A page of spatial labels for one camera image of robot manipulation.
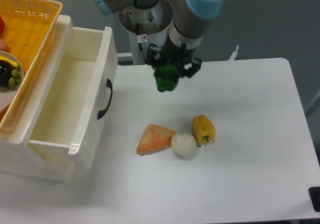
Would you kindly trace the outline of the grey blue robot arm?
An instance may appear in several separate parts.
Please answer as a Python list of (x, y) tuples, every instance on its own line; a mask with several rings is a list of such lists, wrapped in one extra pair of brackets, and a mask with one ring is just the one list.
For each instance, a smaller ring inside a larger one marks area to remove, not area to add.
[(104, 15), (118, 13), (129, 36), (135, 65), (177, 68), (179, 78), (192, 77), (202, 61), (194, 52), (219, 14), (224, 0), (94, 0)]

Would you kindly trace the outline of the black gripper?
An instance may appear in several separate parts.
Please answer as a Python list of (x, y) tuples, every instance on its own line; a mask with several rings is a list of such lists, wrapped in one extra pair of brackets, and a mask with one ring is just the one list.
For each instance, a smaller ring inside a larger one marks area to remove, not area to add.
[(202, 67), (200, 58), (193, 58), (195, 48), (191, 39), (178, 31), (169, 31), (162, 47), (151, 43), (147, 49), (147, 64), (154, 70), (154, 76), (160, 76), (160, 67), (172, 65), (179, 71), (180, 78), (191, 78)]

